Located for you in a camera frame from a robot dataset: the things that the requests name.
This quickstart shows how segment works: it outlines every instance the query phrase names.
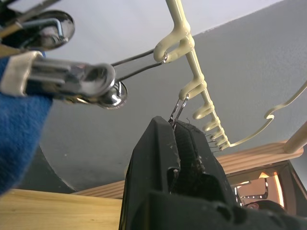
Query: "wooden plank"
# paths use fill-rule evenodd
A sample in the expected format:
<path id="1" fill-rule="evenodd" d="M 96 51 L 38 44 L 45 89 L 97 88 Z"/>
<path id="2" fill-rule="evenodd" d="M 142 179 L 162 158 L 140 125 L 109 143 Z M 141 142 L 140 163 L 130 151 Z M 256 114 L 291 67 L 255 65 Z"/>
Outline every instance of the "wooden plank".
<path id="1" fill-rule="evenodd" d="M 242 170 L 256 168 L 262 165 L 286 161 L 299 157 L 304 149 L 300 148 L 295 153 L 289 154 L 284 151 L 285 141 L 262 145 L 252 149 L 247 149 L 232 154 L 217 157 L 226 174 L 235 173 Z M 75 194 L 83 196 L 97 196 L 122 199 L 125 181 L 119 181 L 87 190 L 79 191 Z"/>
<path id="2" fill-rule="evenodd" d="M 285 143 L 284 150 L 287 153 L 295 153 L 307 144 L 307 121 Z"/>
<path id="3" fill-rule="evenodd" d="M 125 181 L 119 181 L 111 184 L 106 184 L 103 186 L 90 188 L 76 192 L 76 195 L 83 196 L 96 196 L 96 197 L 108 197 L 115 199 L 122 199 L 124 192 Z"/>
<path id="4" fill-rule="evenodd" d="M 121 200 L 12 189 L 0 199 L 1 230 L 118 230 Z"/>

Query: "blue fabric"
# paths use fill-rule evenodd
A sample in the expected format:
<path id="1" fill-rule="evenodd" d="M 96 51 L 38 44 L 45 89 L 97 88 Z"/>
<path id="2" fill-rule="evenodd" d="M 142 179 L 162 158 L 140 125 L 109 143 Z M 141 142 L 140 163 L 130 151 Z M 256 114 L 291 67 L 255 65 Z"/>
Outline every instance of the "blue fabric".
<path id="1" fill-rule="evenodd" d="M 8 58 L 0 59 L 0 80 Z M 0 93 L 0 195 L 15 186 L 31 162 L 52 100 Z"/>

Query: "white ceiling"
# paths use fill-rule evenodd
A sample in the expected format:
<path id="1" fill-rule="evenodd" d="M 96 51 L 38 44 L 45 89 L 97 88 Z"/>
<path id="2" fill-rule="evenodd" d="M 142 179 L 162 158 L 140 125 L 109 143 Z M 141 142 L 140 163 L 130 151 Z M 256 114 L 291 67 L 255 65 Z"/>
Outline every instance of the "white ceiling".
<path id="1" fill-rule="evenodd" d="M 20 0 L 24 11 L 42 0 Z M 281 0 L 182 0 L 192 35 L 248 15 Z M 155 47 L 173 27 L 165 0 L 62 0 L 51 9 L 75 19 L 76 33 L 49 57 L 112 63 Z"/>

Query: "orange light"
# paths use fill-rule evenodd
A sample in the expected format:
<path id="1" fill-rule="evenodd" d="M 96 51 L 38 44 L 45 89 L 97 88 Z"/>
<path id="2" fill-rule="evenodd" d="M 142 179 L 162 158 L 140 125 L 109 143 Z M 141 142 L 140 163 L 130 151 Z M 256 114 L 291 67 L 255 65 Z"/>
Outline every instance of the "orange light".
<path id="1" fill-rule="evenodd" d="M 268 178 L 269 176 L 267 174 L 265 174 L 264 172 L 262 172 L 259 176 L 259 178 Z"/>
<path id="2" fill-rule="evenodd" d="M 248 183 L 249 183 L 249 181 L 244 181 L 244 182 L 242 182 L 240 184 L 248 184 Z"/>
<path id="3" fill-rule="evenodd" d="M 279 182 L 279 178 L 277 175 L 277 172 L 274 172 L 274 179 L 275 179 L 275 183 L 276 183 L 276 187 L 277 187 L 277 193 L 278 193 L 278 198 L 279 198 L 279 204 L 284 207 L 284 203 L 283 203 L 283 190 L 282 190 L 282 186 L 280 185 Z"/>

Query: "wooden frame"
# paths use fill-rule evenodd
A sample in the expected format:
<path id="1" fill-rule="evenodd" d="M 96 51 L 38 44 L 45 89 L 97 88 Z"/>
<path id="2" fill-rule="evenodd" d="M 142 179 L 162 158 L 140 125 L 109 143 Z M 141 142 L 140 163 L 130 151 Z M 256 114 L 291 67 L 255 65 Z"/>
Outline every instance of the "wooden frame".
<path id="1" fill-rule="evenodd" d="M 118 230 L 121 200 L 12 189 L 0 199 L 1 230 Z"/>
<path id="2" fill-rule="evenodd" d="M 262 165 L 290 160 L 303 154 L 303 148 L 294 153 L 284 151 L 285 142 L 267 144 L 252 149 L 217 157 L 226 174 L 256 168 Z M 95 188 L 86 189 L 74 194 L 122 199 L 125 181 L 119 181 Z"/>

